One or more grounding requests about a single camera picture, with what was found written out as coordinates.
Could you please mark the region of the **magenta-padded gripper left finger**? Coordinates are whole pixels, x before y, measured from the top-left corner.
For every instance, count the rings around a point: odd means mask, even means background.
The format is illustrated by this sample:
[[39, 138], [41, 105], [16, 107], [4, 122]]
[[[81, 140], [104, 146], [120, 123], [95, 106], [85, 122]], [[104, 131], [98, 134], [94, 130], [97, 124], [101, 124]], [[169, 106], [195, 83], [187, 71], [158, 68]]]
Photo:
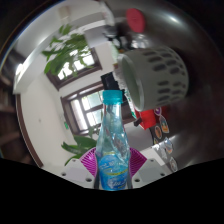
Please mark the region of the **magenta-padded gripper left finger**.
[[63, 168], [60, 176], [81, 187], [94, 189], [98, 187], [97, 169], [95, 149], [92, 148], [79, 159], [72, 158]]

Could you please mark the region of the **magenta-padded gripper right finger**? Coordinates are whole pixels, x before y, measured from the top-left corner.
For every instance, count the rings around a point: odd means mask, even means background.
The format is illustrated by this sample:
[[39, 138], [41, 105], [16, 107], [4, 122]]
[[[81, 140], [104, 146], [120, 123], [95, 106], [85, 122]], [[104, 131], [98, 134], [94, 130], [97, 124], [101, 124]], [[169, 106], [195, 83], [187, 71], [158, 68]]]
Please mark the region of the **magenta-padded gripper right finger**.
[[150, 155], [148, 150], [139, 152], [131, 148], [130, 152], [129, 189], [141, 188], [167, 175], [167, 172], [160, 165], [156, 157]]

